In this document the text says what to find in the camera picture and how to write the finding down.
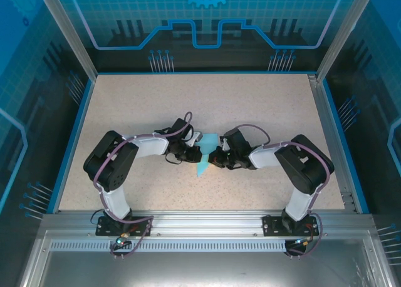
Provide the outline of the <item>light blue paper sheet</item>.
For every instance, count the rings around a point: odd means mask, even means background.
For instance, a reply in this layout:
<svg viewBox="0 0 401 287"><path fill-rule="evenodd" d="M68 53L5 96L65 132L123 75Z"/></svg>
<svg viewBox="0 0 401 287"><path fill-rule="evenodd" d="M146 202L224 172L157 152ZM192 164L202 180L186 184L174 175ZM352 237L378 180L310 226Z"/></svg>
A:
<svg viewBox="0 0 401 287"><path fill-rule="evenodd" d="M201 140L195 144L200 147L202 153L201 160L196 165L197 177L200 177L209 166L209 154L215 151L216 147L220 144L219 136L217 133L206 133Z"/></svg>

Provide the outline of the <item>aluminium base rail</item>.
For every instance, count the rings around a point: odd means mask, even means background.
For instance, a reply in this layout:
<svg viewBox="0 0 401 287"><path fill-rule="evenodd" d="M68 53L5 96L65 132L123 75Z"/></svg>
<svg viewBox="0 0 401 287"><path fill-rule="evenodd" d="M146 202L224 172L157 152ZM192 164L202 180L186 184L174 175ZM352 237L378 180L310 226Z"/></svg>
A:
<svg viewBox="0 0 401 287"><path fill-rule="evenodd" d="M62 211L42 219L38 233L53 238L87 238L95 235L90 223L91 211ZM135 211L138 217L153 215L150 236L160 239L221 239L263 237L262 217L280 216L280 211ZM347 213L343 210L318 211L325 238L353 238L376 233L369 214Z"/></svg>

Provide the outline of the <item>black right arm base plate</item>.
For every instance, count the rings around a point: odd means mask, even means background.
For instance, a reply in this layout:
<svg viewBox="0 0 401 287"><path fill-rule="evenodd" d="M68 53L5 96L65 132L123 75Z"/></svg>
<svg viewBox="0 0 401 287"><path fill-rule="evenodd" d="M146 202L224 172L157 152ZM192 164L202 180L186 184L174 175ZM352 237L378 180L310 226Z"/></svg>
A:
<svg viewBox="0 0 401 287"><path fill-rule="evenodd" d="M267 215L262 218L262 229L265 237L305 237L319 236L316 217L305 216L300 221L290 217Z"/></svg>

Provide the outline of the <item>aluminium side rail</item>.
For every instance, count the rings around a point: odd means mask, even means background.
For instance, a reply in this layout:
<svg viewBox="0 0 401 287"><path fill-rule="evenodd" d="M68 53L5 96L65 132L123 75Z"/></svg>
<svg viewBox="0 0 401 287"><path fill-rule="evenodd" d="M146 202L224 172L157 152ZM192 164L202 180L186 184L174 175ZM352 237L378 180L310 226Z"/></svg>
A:
<svg viewBox="0 0 401 287"><path fill-rule="evenodd" d="M325 136L326 146L328 147L326 155L330 156L335 166L335 171L330 176L330 183L336 185L345 212L358 214L360 211L358 207L359 203L354 199L354 181L341 147L340 136L324 86L312 74L308 74L308 81Z"/></svg>

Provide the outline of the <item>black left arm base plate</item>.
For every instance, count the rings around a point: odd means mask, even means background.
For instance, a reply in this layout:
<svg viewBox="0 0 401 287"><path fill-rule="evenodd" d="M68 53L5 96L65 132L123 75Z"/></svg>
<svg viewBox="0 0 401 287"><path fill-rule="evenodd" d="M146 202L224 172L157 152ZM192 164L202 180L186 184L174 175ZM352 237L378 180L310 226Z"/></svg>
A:
<svg viewBox="0 0 401 287"><path fill-rule="evenodd" d="M98 218L96 225L96 236L121 236L123 233L128 233L130 237L140 237L150 221L138 222L135 224L125 224L117 222L110 216L105 215Z"/></svg>

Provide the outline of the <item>aluminium frame post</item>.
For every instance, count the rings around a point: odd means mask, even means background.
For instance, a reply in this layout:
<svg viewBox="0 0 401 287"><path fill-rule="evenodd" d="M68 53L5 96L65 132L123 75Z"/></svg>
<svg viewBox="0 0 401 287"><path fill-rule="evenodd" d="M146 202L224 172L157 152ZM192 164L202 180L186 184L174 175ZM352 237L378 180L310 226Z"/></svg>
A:
<svg viewBox="0 0 401 287"><path fill-rule="evenodd" d="M331 43L328 51L326 52L317 72L316 81L319 84L323 83L330 68L333 66L336 58L338 57L342 47L346 43L349 35L355 28L360 16L365 10L370 0L354 0L351 7L348 10L337 34L335 35L333 42Z"/></svg>
<svg viewBox="0 0 401 287"><path fill-rule="evenodd" d="M43 0L88 78L95 83L98 72L60 0Z"/></svg>

